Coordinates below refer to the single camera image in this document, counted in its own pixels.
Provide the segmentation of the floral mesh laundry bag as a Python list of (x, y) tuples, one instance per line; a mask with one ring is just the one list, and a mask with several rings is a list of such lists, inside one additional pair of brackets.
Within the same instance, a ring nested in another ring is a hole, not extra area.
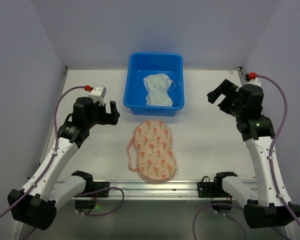
[(169, 181), (177, 172), (172, 131), (160, 120), (147, 120), (137, 126), (127, 154), (128, 169), (148, 183)]

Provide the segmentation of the light green bra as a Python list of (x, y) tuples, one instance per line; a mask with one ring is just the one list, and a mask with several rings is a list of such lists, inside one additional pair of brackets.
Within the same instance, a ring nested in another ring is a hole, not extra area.
[(173, 100), (168, 92), (176, 89), (175, 82), (165, 73), (150, 74), (143, 79), (147, 106), (172, 107)]

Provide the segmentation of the blue plastic bin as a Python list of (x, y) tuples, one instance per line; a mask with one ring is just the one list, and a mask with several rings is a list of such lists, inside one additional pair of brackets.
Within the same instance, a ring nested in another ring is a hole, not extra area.
[[(172, 80), (167, 92), (172, 106), (146, 104), (144, 78), (166, 74)], [(123, 104), (134, 115), (173, 117), (185, 105), (183, 58), (176, 53), (134, 52), (129, 57)]]

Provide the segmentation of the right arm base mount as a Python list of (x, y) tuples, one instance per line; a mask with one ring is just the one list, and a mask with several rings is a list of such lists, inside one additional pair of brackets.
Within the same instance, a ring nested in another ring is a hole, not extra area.
[(197, 194), (199, 198), (207, 198), (210, 199), (211, 204), (217, 204), (212, 208), (218, 213), (228, 214), (232, 209), (231, 206), (221, 204), (232, 204), (233, 198), (223, 190), (216, 189), (214, 181), (207, 175), (197, 182)]

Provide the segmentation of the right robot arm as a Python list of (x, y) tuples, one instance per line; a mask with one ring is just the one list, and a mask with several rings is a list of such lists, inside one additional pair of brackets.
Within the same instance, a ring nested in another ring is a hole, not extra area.
[(244, 219), (252, 229), (284, 227), (300, 217), (300, 206), (293, 204), (285, 188), (273, 141), (276, 137), (270, 118), (262, 114), (264, 92), (260, 81), (254, 79), (237, 86), (225, 79), (207, 94), (213, 104), (224, 99), (219, 109), (236, 120), (257, 180), (257, 192), (247, 187), (234, 172), (218, 172), (213, 190), (233, 197), (243, 208)]

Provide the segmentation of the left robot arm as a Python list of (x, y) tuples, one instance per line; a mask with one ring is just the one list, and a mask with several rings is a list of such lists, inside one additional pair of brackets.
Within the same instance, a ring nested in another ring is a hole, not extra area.
[(75, 196), (93, 196), (93, 176), (76, 170), (61, 186), (55, 184), (69, 160), (89, 137), (95, 125), (117, 125), (120, 113), (116, 102), (105, 105), (90, 97), (79, 97), (57, 132), (53, 147), (34, 175), (20, 189), (12, 189), (7, 200), (14, 220), (47, 230), (58, 210)]

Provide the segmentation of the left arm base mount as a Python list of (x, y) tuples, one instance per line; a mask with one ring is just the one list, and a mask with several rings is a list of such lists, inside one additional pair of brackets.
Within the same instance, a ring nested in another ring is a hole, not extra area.
[[(94, 181), (90, 186), (84, 190), (83, 193), (90, 193), (94, 191), (99, 191), (104, 188), (110, 187), (108, 181)], [(74, 208), (78, 212), (90, 213), (92, 210), (96, 209), (97, 200), (107, 198), (109, 196), (109, 189), (100, 191), (98, 193), (93, 193), (90, 195), (75, 197), (74, 198)]]

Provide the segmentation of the aluminium mounting rail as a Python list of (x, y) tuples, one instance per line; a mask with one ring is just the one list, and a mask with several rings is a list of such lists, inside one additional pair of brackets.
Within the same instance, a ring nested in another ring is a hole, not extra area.
[(110, 187), (124, 191), (126, 200), (196, 200), (199, 199), (199, 180), (171, 180), (166, 183), (147, 183), (143, 180), (94, 180), (109, 182)]

